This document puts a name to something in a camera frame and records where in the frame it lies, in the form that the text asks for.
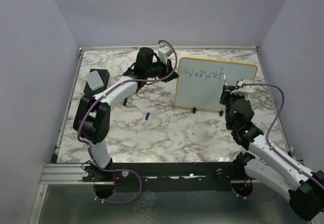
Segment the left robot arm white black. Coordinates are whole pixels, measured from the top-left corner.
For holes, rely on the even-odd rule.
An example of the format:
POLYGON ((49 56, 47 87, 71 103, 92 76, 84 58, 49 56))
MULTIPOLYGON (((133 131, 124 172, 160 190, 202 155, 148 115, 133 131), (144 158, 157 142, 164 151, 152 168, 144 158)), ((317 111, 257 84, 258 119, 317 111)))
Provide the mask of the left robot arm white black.
POLYGON ((90 155, 89 177, 105 181, 113 177, 112 158, 105 138, 109 132, 111 111, 124 99, 137 93, 143 86, 178 78, 176 64, 169 58, 175 49, 163 45, 156 52, 142 47, 135 62, 108 89, 94 96, 83 96, 73 122, 79 142, 87 146, 90 155))

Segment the white whiteboard marker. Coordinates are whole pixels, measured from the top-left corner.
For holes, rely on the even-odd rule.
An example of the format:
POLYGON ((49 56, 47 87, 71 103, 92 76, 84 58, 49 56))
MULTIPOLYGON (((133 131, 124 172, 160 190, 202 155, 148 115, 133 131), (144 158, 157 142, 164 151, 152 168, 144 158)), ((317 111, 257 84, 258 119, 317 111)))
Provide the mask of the white whiteboard marker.
POLYGON ((225 86, 228 86, 226 75, 223 74, 223 82, 225 86))

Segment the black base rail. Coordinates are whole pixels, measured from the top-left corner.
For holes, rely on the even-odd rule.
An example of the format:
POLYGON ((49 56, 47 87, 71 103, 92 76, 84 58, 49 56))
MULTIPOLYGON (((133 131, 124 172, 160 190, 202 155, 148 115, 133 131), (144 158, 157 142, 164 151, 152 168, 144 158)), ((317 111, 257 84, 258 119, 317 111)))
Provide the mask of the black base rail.
POLYGON ((141 178, 143 192, 231 191, 233 184, 244 184, 248 176, 233 162, 207 163, 113 163, 113 174, 86 166, 84 183, 115 187, 120 192, 136 192, 141 178))

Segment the yellow framed whiteboard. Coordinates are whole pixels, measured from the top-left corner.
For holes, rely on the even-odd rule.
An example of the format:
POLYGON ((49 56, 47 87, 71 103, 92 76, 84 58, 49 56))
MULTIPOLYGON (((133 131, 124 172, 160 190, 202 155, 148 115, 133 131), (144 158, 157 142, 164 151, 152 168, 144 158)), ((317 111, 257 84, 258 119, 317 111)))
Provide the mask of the yellow framed whiteboard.
POLYGON ((235 86, 243 79, 253 81, 258 67, 251 63, 229 62, 182 57, 178 65, 175 106, 200 110, 221 111, 223 74, 227 83, 235 86))

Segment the aluminium extrusion rail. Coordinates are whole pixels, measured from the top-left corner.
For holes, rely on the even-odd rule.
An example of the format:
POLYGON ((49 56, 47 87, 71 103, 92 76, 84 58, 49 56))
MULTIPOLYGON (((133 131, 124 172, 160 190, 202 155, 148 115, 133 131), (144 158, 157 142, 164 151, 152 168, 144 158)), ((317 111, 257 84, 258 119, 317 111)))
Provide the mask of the aluminium extrusion rail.
POLYGON ((82 173, 81 164, 45 164, 40 184, 81 184, 82 173))

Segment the grey whiteboard eraser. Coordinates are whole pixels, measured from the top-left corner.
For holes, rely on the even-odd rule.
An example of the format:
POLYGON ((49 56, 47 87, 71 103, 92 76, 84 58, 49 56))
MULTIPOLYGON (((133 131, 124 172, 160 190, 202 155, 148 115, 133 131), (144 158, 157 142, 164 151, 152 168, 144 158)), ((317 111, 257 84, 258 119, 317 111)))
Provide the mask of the grey whiteboard eraser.
POLYGON ((86 81, 89 85, 89 88, 92 91, 95 91, 95 90, 104 86, 104 83, 103 83, 99 73, 96 70, 86 74, 85 77, 86 77, 86 81))

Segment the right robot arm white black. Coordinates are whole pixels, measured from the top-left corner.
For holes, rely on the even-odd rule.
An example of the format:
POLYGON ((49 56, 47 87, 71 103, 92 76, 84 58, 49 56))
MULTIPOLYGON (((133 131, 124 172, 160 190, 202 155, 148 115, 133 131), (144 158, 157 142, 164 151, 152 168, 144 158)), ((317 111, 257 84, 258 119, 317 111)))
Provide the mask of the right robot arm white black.
POLYGON ((311 221, 323 211, 323 171, 314 172, 291 158, 252 123, 254 111, 246 99, 252 91, 253 84, 248 81, 222 88, 220 104, 225 106, 226 128, 247 150, 236 158, 233 175, 264 183, 285 198, 300 218, 311 221))

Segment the black box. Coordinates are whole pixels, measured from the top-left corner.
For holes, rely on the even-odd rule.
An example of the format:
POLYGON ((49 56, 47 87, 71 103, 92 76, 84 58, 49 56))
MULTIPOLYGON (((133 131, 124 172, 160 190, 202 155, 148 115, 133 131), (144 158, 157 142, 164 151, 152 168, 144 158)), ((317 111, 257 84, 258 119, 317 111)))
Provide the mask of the black box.
POLYGON ((107 89, 110 73, 107 69, 90 69, 85 75, 86 85, 84 94, 93 96, 107 89))

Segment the blue handled pliers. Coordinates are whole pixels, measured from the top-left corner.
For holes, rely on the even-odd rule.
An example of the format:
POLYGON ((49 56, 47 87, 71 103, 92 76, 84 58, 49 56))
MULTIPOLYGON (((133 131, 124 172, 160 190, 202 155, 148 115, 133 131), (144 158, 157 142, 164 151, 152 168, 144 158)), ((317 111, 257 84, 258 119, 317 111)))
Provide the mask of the blue handled pliers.
POLYGON ((123 106, 126 106, 127 105, 127 100, 128 100, 128 98, 125 98, 124 99, 123 106))

